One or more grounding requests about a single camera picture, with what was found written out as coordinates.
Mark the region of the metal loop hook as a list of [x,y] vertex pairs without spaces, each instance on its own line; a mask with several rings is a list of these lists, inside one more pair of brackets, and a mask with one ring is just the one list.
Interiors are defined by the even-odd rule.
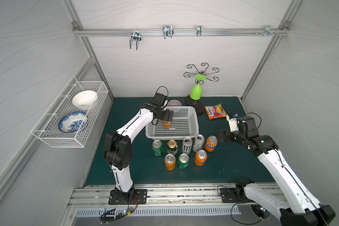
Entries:
[[163,31],[163,37],[164,39],[166,39],[167,37],[172,38],[173,34],[174,34],[174,28],[172,25],[165,25],[162,27],[162,31]]

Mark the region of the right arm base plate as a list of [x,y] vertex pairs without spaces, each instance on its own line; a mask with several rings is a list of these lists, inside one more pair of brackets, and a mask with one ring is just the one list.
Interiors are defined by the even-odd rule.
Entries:
[[243,202],[241,197],[241,190],[239,188],[221,188],[219,193],[223,203],[237,203]]

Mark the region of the white ceramic bowl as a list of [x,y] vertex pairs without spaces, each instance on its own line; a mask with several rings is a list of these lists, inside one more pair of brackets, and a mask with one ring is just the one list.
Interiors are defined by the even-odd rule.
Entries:
[[93,90],[86,90],[76,94],[72,99],[72,104],[80,110],[87,111],[97,100],[98,94]]

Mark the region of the right metal hook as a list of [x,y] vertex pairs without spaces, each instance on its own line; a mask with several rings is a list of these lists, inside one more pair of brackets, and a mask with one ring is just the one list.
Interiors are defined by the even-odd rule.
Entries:
[[272,31],[271,31],[271,26],[270,26],[270,25],[267,26],[267,27],[265,28],[264,31],[262,31],[262,32],[260,32],[260,33],[254,32],[254,34],[255,34],[256,36],[261,35],[261,36],[263,36],[263,37],[267,37],[267,36],[274,36],[274,37],[275,37],[275,36],[279,36],[279,35],[280,35],[278,32],[272,32]]

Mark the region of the white plastic basket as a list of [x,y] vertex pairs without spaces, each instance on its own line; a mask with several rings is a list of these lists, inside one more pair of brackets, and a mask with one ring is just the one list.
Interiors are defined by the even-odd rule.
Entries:
[[159,120],[156,125],[151,122],[145,127],[146,137],[152,140],[182,140],[194,138],[199,134],[199,125],[195,109],[191,106],[169,106],[174,112],[171,127],[164,128]]

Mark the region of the green beer can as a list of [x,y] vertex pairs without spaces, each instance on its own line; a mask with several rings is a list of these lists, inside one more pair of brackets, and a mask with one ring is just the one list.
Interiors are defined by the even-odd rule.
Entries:
[[168,141],[168,143],[167,143],[167,153],[173,154],[174,156],[176,156],[176,154],[178,153],[178,144],[175,140]]

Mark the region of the green Sprite can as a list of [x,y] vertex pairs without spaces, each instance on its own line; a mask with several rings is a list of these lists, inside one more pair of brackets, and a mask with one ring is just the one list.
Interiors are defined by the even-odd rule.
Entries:
[[180,170],[186,170],[189,166],[189,156],[186,153],[182,153],[179,156],[178,166]]

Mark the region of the white Monster can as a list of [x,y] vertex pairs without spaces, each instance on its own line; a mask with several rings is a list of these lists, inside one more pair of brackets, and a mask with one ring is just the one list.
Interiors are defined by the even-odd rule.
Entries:
[[193,142],[193,151],[196,153],[199,150],[202,150],[202,147],[204,145],[204,141],[205,138],[203,135],[198,134],[195,138],[194,138],[194,142]]
[[190,155],[192,149],[193,140],[191,137],[184,137],[182,142],[182,153]]

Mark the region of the double metal hook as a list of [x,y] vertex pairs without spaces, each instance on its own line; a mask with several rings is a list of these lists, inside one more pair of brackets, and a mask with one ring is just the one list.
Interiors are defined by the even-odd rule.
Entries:
[[130,49],[132,49],[133,45],[135,44],[136,50],[138,50],[139,43],[142,40],[142,34],[134,31],[131,33],[131,38],[130,38]]

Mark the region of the orange Fanta can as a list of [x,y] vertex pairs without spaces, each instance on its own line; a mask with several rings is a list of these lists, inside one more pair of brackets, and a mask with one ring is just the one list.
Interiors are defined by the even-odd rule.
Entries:
[[195,164],[199,167],[203,166],[207,160],[207,153],[204,150],[198,150],[195,155]]

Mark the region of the small metal hook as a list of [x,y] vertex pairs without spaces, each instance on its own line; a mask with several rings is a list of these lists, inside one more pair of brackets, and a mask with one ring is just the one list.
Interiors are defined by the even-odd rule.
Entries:
[[197,26],[197,29],[196,29],[196,36],[201,37],[201,35],[202,35],[202,26],[199,25]]

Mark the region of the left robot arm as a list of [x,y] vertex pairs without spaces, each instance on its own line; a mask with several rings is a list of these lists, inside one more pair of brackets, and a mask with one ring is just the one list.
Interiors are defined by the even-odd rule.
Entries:
[[124,126],[105,135],[104,159],[109,162],[115,178],[115,190],[132,196],[134,184],[130,163],[133,157],[132,143],[136,136],[154,119],[172,121],[174,112],[167,109],[168,97],[156,92],[153,100],[141,105],[137,114]]

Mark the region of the colourful snack bag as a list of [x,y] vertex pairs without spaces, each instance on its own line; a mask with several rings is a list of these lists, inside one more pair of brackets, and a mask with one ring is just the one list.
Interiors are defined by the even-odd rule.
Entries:
[[224,118],[227,116],[222,104],[212,105],[212,106],[205,106],[206,114],[209,120],[217,119],[217,118]]

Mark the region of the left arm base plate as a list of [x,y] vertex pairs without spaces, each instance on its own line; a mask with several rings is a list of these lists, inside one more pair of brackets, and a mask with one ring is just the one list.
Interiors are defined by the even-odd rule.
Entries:
[[108,204],[109,205],[135,205],[147,203],[147,189],[134,189],[131,188],[128,192],[124,193],[115,188],[110,192]]

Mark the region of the black metal cup stand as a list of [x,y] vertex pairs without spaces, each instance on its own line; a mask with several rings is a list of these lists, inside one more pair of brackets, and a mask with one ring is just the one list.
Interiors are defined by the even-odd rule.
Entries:
[[[202,74],[206,77],[205,81],[211,81],[211,82],[218,82],[219,81],[219,78],[217,76],[212,76],[212,75],[220,72],[220,70],[217,67],[213,67],[212,72],[207,74],[206,71],[207,71],[207,69],[209,68],[210,65],[206,62],[203,62],[203,63],[201,63],[201,66],[205,67],[205,69],[199,70],[199,69],[197,69],[197,67],[194,64],[187,65],[187,69],[193,69],[194,68],[194,69],[196,69],[196,73],[185,72],[183,74],[183,76],[185,78],[190,78],[192,75],[195,77],[195,75],[197,75],[197,74]],[[186,103],[187,103],[188,106],[193,107],[195,109],[195,112],[198,115],[204,113],[204,111],[205,111],[204,104],[201,102],[200,99],[197,100],[197,101],[193,100],[193,99],[190,98],[190,95],[189,95],[189,96],[186,97]]]

